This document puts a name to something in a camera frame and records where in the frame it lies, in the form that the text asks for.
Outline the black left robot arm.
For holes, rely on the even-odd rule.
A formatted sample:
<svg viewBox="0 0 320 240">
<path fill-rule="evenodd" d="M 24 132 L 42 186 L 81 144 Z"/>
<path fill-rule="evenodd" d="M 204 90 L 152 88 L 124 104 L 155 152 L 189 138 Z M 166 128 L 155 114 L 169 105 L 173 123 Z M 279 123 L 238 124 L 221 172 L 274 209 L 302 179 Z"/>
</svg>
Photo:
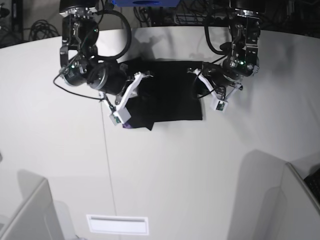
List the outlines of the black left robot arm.
<svg viewBox="0 0 320 240">
<path fill-rule="evenodd" d="M 243 78 L 259 71 L 260 15 L 265 11 L 264 0 L 231 0 L 227 7 L 220 8 L 215 8 L 212 0 L 208 1 L 207 16 L 203 21 L 205 40 L 209 49 L 220 57 L 194 70 L 195 78 L 191 84 L 193 99 L 215 93 L 221 100 L 226 100 L 228 87 L 242 90 Z M 231 40 L 216 49 L 211 42 L 209 26 L 214 15 L 220 12 L 226 14 Z"/>
</svg>

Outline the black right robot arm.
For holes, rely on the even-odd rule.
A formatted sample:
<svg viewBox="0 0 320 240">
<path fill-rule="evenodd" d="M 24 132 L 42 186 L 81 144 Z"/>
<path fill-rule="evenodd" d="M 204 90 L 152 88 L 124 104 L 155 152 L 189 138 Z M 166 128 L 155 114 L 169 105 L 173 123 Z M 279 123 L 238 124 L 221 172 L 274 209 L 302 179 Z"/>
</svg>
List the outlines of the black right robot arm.
<svg viewBox="0 0 320 240">
<path fill-rule="evenodd" d="M 128 75 L 123 65 L 118 63 L 132 44 L 130 23 L 122 13 L 113 9 L 112 4 L 103 0 L 62 0 L 59 13 L 63 19 L 58 76 L 71 87 L 88 85 L 98 91 L 97 101 L 105 102 L 112 113 L 120 112 L 141 81 L 153 77 L 149 71 Z M 126 32 L 124 48 L 116 55 L 98 53 L 101 22 L 95 17 L 105 15 L 119 17 Z"/>
</svg>

